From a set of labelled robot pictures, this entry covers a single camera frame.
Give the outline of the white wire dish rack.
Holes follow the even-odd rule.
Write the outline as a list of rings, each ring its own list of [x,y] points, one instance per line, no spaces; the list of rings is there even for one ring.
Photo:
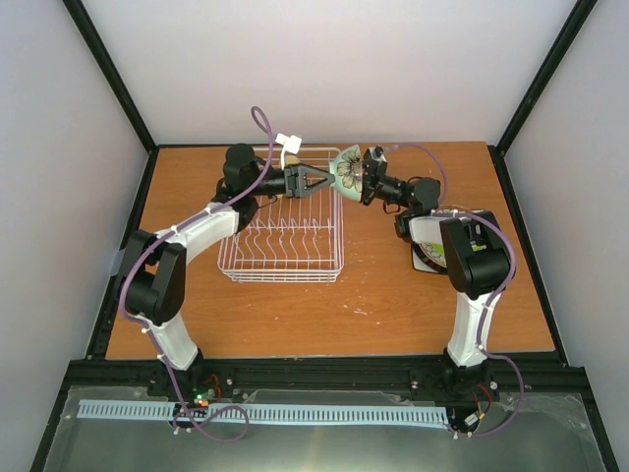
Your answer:
[[[335,147],[303,147],[301,163],[329,171]],[[271,159],[269,175],[251,193],[257,212],[234,236],[221,241],[217,265],[238,282],[333,282],[344,265],[343,204],[332,187],[309,198],[278,192],[279,150],[238,144],[228,148],[218,189],[243,190],[253,183],[255,168]]]

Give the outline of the yellow mug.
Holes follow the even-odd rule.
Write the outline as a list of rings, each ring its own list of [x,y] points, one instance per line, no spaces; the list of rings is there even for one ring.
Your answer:
[[[284,167],[277,171],[278,192],[288,198],[299,198],[302,195],[302,180],[300,175],[301,162],[295,155],[289,155],[284,161]]]

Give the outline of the lime green plate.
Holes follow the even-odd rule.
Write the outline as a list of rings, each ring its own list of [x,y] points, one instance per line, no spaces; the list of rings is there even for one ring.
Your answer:
[[[443,246],[440,244],[428,244],[427,252],[431,259],[441,266],[446,266]]]

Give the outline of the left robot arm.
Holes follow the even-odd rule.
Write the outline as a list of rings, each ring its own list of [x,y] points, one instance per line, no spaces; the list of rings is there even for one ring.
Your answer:
[[[183,395],[198,393],[204,371],[194,363],[200,349],[182,315],[188,265],[222,240],[245,229],[259,210],[257,198],[305,198],[335,182],[333,173],[301,161],[272,164],[250,145],[237,144],[225,153],[223,175],[210,203],[186,220],[156,233],[132,235],[118,273],[118,311],[143,328],[157,358],[172,369],[169,382]]]

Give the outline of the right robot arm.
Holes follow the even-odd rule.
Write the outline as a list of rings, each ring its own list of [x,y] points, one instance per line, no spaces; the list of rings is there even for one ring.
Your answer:
[[[515,274],[513,247],[492,212],[440,210],[440,182],[429,177],[404,182],[389,176],[384,156],[365,154],[362,182],[362,204],[378,199],[402,209],[394,227],[411,245],[415,269],[445,274],[456,292],[440,385],[449,395],[461,395],[485,378],[492,315]]]

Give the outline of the light green floral bowl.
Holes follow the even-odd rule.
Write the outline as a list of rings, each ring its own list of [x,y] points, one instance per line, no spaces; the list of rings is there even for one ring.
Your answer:
[[[363,155],[359,145],[341,150],[328,165],[334,176],[331,186],[345,199],[359,202],[363,192]]]

